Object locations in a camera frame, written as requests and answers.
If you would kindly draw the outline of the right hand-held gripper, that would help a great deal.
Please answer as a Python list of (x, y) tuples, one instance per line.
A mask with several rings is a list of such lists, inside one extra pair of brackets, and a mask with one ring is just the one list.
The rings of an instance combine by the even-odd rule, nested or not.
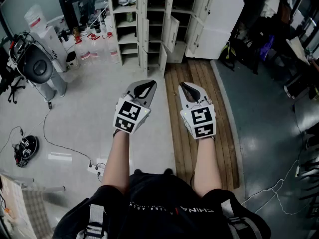
[(178, 86), (180, 111), (186, 128), (194, 139), (216, 135), (216, 114), (214, 105), (204, 88), (191, 82), (181, 82)]

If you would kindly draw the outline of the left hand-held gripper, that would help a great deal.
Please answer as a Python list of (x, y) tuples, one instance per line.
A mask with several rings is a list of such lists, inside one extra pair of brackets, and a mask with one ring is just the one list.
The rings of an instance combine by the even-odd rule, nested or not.
[(133, 134), (151, 113), (148, 107), (151, 105), (156, 89), (155, 80), (131, 83), (126, 89), (126, 94), (119, 98), (116, 104), (113, 127)]

